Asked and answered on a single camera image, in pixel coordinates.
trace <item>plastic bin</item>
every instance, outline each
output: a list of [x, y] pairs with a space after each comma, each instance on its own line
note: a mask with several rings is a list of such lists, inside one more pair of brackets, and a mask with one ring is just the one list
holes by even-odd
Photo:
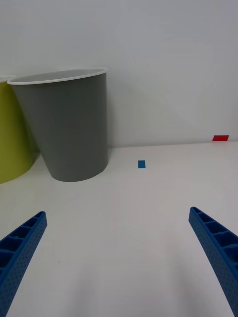
[[25, 120], [12, 88], [0, 78], [0, 183], [24, 174], [33, 164]]
[[51, 176], [80, 181], [108, 163], [105, 68], [9, 80]]

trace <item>blue square marker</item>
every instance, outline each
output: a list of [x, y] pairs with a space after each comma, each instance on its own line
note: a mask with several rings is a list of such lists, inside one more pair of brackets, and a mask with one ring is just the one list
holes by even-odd
[[145, 168], [145, 160], [139, 160], [138, 161], [138, 168]]

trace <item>white floor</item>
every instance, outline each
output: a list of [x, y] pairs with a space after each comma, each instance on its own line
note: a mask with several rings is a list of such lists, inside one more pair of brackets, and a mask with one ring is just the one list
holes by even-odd
[[41, 210], [48, 219], [7, 316], [233, 316], [191, 206], [238, 234], [238, 143], [114, 149], [77, 183], [39, 158], [0, 185], [0, 238]]

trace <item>trash can rim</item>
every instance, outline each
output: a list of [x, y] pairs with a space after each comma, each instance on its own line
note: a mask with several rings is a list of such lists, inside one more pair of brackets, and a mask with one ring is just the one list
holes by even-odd
[[86, 77], [98, 76], [106, 73], [107, 68], [80, 68], [59, 70], [49, 73], [38, 73], [27, 76], [19, 76], [15, 78], [8, 78], [7, 83], [9, 85], [36, 85], [36, 84], [48, 84], [56, 83], [67, 80], [81, 79]]
[[0, 84], [6, 83], [8, 80], [14, 79], [15, 76], [0, 76]]

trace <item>white wall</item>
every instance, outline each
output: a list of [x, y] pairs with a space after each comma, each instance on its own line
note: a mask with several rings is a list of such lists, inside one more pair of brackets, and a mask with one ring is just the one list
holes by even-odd
[[107, 66], [115, 146], [238, 140], [237, 0], [2, 0], [0, 74]]

